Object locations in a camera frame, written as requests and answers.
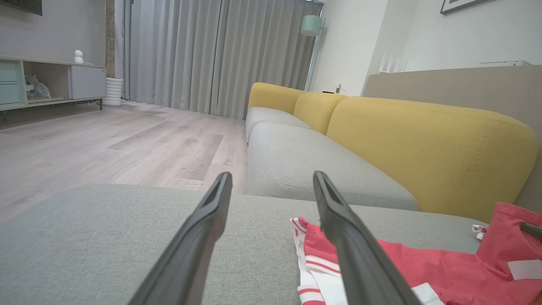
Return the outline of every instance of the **mint green drawer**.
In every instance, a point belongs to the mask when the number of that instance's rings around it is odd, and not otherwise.
[[[0,105],[19,103],[18,84],[0,84]]]
[[[15,62],[0,61],[0,81],[17,81]]]

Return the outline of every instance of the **floor lamp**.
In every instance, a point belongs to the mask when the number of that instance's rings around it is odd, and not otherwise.
[[[314,74],[314,67],[316,66],[316,60],[318,58],[318,51],[320,50],[320,40],[322,32],[325,28],[326,20],[322,20],[317,15],[306,15],[301,21],[301,34],[310,37],[316,37],[314,42],[314,51],[312,53],[311,64],[308,69],[307,82],[305,83],[305,91],[311,89],[312,76]]]

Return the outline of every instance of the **wooden floor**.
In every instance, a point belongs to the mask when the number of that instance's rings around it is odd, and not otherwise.
[[[140,103],[46,111],[56,117],[0,126],[0,221],[95,183],[207,190],[230,171],[246,192],[243,121]]]

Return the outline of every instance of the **picture frame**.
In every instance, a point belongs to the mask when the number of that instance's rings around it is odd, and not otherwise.
[[[477,5],[490,0],[444,0],[442,3],[441,14],[447,15],[451,12],[462,10],[473,5]]]

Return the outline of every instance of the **tv cabinet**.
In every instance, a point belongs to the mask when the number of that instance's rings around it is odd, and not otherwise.
[[[51,97],[27,97],[25,75],[36,75]],[[0,111],[84,100],[96,100],[101,110],[105,82],[102,66],[0,55]]]

